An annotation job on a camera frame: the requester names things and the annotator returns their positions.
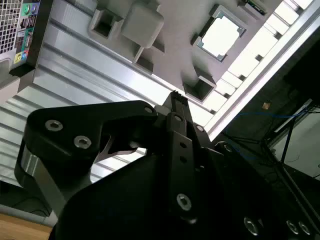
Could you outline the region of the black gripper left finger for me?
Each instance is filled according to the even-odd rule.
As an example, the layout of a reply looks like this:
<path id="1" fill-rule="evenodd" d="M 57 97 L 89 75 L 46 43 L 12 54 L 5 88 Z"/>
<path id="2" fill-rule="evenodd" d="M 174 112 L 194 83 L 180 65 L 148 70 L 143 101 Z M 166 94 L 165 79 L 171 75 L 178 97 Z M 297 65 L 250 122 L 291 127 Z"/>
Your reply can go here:
<path id="1" fill-rule="evenodd" d="M 133 100 L 35 110 L 27 117 L 14 174 L 58 219 L 77 193 L 143 157 L 164 158 L 168 189 L 179 192 L 183 181 L 195 178 L 187 104 L 173 91 L 156 107 Z"/>

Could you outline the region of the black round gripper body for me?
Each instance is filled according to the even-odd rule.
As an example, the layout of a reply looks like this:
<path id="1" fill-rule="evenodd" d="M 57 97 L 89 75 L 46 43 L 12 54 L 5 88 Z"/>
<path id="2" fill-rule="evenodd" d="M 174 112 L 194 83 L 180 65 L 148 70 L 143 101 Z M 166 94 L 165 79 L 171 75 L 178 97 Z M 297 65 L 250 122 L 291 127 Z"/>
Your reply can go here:
<path id="1" fill-rule="evenodd" d="M 203 149 L 195 177 L 169 191 L 168 161 L 145 156 L 72 197 L 52 240 L 317 240 L 285 188 L 274 189 L 227 142 Z"/>

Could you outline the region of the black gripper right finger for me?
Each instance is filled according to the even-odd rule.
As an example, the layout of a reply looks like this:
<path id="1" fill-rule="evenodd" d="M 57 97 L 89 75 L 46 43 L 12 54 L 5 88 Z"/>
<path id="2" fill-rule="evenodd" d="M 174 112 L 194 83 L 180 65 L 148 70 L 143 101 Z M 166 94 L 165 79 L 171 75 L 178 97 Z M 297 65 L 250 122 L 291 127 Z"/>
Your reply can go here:
<path id="1" fill-rule="evenodd" d="M 193 121 L 190 106 L 185 106 L 186 136 L 191 140 L 191 166 L 194 171 L 214 175 L 211 142 L 204 128 Z"/>

